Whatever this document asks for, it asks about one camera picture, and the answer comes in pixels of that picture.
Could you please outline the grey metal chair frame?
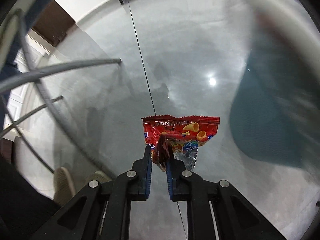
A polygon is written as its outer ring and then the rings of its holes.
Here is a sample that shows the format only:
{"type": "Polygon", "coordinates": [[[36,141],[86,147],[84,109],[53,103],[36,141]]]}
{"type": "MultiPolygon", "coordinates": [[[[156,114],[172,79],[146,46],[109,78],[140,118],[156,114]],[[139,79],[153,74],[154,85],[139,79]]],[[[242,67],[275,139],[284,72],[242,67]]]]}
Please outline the grey metal chair frame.
{"type": "Polygon", "coordinates": [[[4,28],[1,32],[1,40],[3,39],[4,34],[7,32],[8,25],[10,24],[13,18],[17,18],[17,30],[14,36],[18,36],[20,44],[22,46],[22,52],[25,58],[25,62],[28,68],[28,71],[19,75],[15,75],[1,82],[1,94],[4,94],[8,90],[12,90],[19,86],[22,86],[26,83],[33,83],[37,93],[39,94],[41,100],[44,103],[44,106],[47,107],[49,113],[55,120],[59,129],[65,134],[71,143],[80,151],[82,156],[87,159],[92,165],[96,168],[102,170],[109,176],[113,176],[112,172],[107,168],[98,159],[94,159],[87,152],[85,145],[80,141],[76,136],[76,133],[72,130],[71,126],[67,120],[60,114],[58,109],[54,106],[52,99],[49,96],[49,92],[46,86],[42,82],[43,77],[47,77],[53,74],[58,74],[61,72],[66,72],[69,70],[91,67],[91,66],[100,66],[107,64],[121,64],[121,59],[95,59],[95,60],[82,60],[82,61],[72,61],[67,63],[61,63],[51,66],[46,66],[43,68],[35,67],[34,62],[30,57],[30,52],[28,48],[26,36],[26,27],[25,20],[23,16],[23,10],[18,8],[13,13],[8,15],[6,22],[4,23],[4,28]]]}

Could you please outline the red snack bag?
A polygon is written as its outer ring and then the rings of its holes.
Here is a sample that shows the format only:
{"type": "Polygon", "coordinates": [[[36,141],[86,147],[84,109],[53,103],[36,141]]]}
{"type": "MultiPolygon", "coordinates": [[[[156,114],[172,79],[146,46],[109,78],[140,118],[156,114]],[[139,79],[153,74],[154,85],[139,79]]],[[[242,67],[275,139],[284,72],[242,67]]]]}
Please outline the red snack bag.
{"type": "Polygon", "coordinates": [[[212,139],[220,125],[218,116],[172,115],[146,116],[142,119],[145,144],[151,147],[151,160],[163,172],[167,170],[173,157],[184,162],[185,168],[192,171],[196,164],[199,147],[212,139]]]}

